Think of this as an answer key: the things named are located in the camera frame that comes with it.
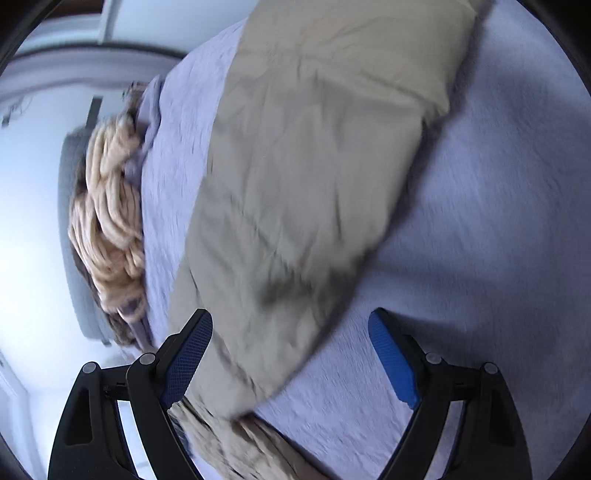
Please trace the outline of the beige puffer jacket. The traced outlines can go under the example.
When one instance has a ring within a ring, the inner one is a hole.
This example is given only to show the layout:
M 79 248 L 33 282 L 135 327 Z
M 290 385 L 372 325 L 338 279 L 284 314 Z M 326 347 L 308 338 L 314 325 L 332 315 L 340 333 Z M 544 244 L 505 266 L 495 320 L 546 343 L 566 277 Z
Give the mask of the beige puffer jacket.
M 317 479 L 253 415 L 308 361 L 450 109 L 480 1 L 261 1 L 242 30 L 170 295 L 211 343 L 173 407 L 225 479 Z

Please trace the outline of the lavender bed blanket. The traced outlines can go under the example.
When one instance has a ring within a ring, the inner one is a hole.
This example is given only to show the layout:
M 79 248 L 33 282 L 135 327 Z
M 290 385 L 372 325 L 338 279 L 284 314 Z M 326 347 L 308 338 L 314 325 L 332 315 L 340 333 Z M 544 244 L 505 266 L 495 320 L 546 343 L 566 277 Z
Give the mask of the lavender bed blanket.
M 256 408 L 315 471 L 377 478 L 410 420 L 370 344 L 377 307 L 452 363 L 499 365 L 535 478 L 575 443 L 590 414 L 588 10 L 495 1 L 476 27 L 450 114 L 337 327 Z

